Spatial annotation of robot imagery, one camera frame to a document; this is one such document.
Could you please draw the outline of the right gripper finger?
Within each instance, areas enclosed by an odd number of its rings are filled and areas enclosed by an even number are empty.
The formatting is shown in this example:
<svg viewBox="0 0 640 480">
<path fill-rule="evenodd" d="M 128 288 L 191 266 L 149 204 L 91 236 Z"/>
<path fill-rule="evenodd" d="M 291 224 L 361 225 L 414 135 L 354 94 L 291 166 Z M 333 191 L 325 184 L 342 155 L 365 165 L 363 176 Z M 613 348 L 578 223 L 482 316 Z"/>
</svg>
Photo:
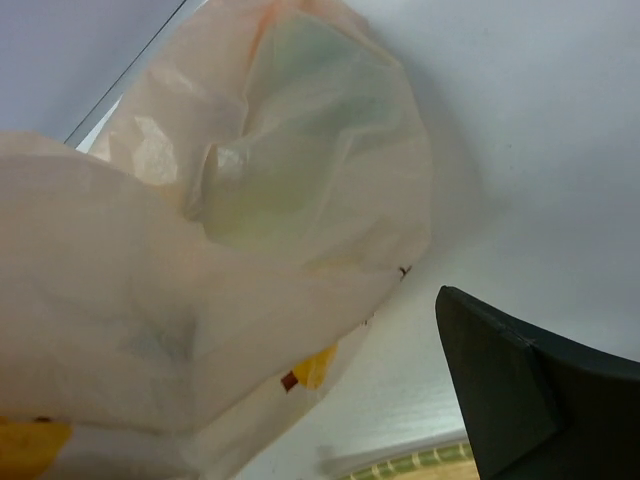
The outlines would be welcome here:
<svg viewBox="0 0 640 480">
<path fill-rule="evenodd" d="M 435 313 L 483 479 L 636 479 L 639 365 L 449 286 Z"/>
</svg>

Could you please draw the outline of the translucent plastic bag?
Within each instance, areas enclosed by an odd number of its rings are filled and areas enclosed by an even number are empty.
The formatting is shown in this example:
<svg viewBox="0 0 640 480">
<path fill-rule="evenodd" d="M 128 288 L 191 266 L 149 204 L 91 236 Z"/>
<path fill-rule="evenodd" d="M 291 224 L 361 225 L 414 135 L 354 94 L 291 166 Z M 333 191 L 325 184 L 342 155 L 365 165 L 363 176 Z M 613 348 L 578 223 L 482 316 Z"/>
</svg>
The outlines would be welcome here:
<svg viewBox="0 0 640 480">
<path fill-rule="evenodd" d="M 341 1 L 209 1 L 81 153 L 1 136 L 1 475 L 229 479 L 430 237 L 401 63 Z"/>
</svg>

